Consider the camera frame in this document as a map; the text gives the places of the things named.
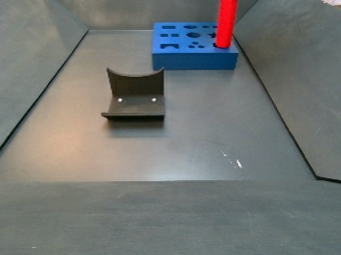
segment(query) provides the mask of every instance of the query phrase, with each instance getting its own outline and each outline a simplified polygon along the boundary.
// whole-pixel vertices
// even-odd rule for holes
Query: black curved holder
[[[107,69],[112,88],[112,101],[107,119],[163,118],[164,70],[143,76],[127,76]]]

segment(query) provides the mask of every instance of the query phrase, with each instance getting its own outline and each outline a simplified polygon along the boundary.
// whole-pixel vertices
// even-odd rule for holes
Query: blue block
[[[214,22],[163,22],[154,28],[154,70],[234,69],[238,50],[214,47]]]

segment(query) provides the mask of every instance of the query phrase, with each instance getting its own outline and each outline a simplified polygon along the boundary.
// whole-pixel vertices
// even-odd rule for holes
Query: black bracket
[[[112,101],[107,119],[163,118],[166,115],[164,70],[143,76],[127,76],[107,69]]]

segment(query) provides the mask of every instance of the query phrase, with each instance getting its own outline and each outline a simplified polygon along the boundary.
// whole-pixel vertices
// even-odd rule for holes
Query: gray wall
[[[0,146],[85,32],[56,0],[0,2]]]
[[[341,12],[259,0],[234,30],[315,174],[341,179]]]
[[[239,0],[238,18],[258,0]],[[156,21],[215,21],[219,0],[60,0],[91,29],[151,29]]]

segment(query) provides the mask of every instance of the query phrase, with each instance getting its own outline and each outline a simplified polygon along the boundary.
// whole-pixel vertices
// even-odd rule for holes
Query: red cylinder
[[[227,48],[231,43],[231,33],[237,13],[237,0],[219,0],[218,27],[215,46]]]

